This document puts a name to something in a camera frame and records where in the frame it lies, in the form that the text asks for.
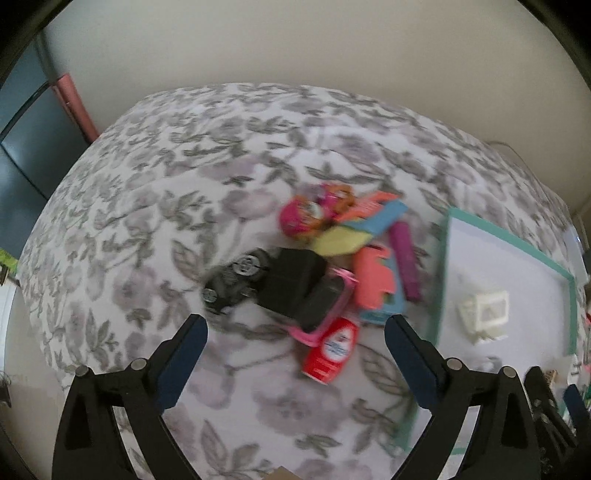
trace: black cabinet door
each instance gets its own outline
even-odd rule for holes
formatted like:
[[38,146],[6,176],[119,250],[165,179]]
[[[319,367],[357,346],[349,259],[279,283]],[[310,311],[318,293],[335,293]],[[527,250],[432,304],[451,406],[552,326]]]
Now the black cabinet door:
[[0,132],[46,81],[35,47],[29,45],[0,89]]
[[0,248],[19,258],[45,203],[0,149]]
[[88,144],[56,94],[47,89],[10,129],[2,146],[49,199]]

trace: red bottle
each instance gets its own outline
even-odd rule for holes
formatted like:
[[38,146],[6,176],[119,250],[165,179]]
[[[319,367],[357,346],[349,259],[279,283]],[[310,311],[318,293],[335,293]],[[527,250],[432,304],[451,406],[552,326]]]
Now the red bottle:
[[302,372],[324,385],[332,382],[351,357],[358,335],[357,324],[337,318],[308,354]]

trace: floor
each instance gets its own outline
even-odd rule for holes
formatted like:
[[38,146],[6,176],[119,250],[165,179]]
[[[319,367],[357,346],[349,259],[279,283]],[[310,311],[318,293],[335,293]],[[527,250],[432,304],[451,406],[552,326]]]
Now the floor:
[[20,289],[10,311],[4,363],[12,381],[12,408],[0,405],[0,421],[31,471],[39,480],[50,480],[53,446],[65,399],[35,340]]

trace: teal frame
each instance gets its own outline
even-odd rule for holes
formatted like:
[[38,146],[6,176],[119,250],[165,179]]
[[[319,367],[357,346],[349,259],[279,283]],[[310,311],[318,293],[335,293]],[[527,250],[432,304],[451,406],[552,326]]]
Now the teal frame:
[[[570,304],[570,315],[569,315],[569,344],[566,355],[572,355],[576,353],[577,349],[577,297],[576,297],[576,283],[574,277],[564,267],[558,265],[554,260],[550,259],[546,254],[538,250],[533,245],[529,244],[525,240],[522,240],[518,236],[513,235],[508,230],[496,226],[494,223],[490,223],[476,215],[467,213],[459,208],[452,207],[447,212],[445,220],[445,236],[441,239],[440,245],[440,264],[437,268],[436,274],[436,288],[437,291],[434,296],[434,301],[430,309],[431,322],[429,323],[428,330],[424,334],[423,338],[428,340],[433,345],[437,346],[439,342],[439,329],[441,322],[441,313],[443,310],[443,299],[446,293],[446,282],[447,278],[447,254],[449,251],[448,239],[449,239],[449,228],[451,219],[456,218],[462,222],[466,222],[473,225],[480,230],[483,230],[491,235],[494,235],[500,240],[517,247],[522,252],[530,255],[536,260],[541,261],[544,265],[550,267],[556,273],[560,274],[569,285],[569,304]],[[564,414],[564,402],[560,401],[560,414]],[[396,435],[396,443],[399,447],[406,451],[409,451],[408,442],[410,440],[410,434],[413,429],[413,425],[417,416],[417,403],[413,403],[409,406],[408,412],[405,419],[401,422],[398,434]],[[465,453],[466,449],[463,447],[454,448],[452,455],[458,455]]]

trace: green object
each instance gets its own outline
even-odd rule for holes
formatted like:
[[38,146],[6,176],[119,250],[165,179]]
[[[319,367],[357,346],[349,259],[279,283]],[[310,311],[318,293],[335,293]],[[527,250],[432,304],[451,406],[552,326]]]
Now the green object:
[[6,265],[12,275],[14,275],[17,272],[18,260],[16,258],[14,258],[12,255],[10,255],[8,252],[6,252],[5,250],[2,250],[1,248],[0,248],[0,264]]
[[[576,284],[574,277],[561,265],[556,263],[554,260],[550,259],[546,254],[542,253],[533,245],[529,244],[525,240],[513,235],[508,230],[501,228],[499,226],[494,225],[486,220],[483,220],[476,215],[472,215],[471,213],[467,213],[464,210],[460,210],[459,208],[450,208],[447,212],[447,218],[445,220],[445,224],[443,225],[443,229],[445,230],[446,234],[443,239],[441,239],[441,255],[440,255],[440,265],[437,269],[436,275],[436,285],[437,285],[437,292],[435,295],[435,301],[433,302],[433,309],[430,311],[431,314],[431,322],[427,329],[427,332],[423,336],[425,340],[431,342],[435,347],[439,342],[439,327],[441,321],[441,313],[443,311],[443,299],[445,298],[445,286],[446,282],[445,279],[447,278],[447,252],[448,252],[448,244],[447,240],[449,238],[449,225],[451,223],[452,218],[457,218],[462,222],[466,222],[470,225],[473,225],[480,230],[483,230],[495,237],[503,240],[504,242],[513,245],[514,247],[518,248],[522,252],[534,257],[536,260],[541,261],[547,267],[550,267],[556,273],[560,274],[564,277],[568,284],[569,284],[569,345],[567,352],[565,355],[572,355],[576,353],[577,348],[577,300],[576,300]],[[559,413],[561,416],[564,415],[566,406],[564,405],[564,401],[562,399],[558,402],[559,406]],[[417,415],[417,403],[413,401],[412,405],[409,406],[407,414],[405,418],[400,423],[400,427],[398,429],[398,434],[396,435],[396,442],[399,447],[403,448],[406,451],[409,451],[409,441],[411,432],[413,429],[413,425],[415,422],[415,418]],[[461,453],[465,453],[466,449],[463,447],[457,447],[452,450],[451,455],[458,455]]]

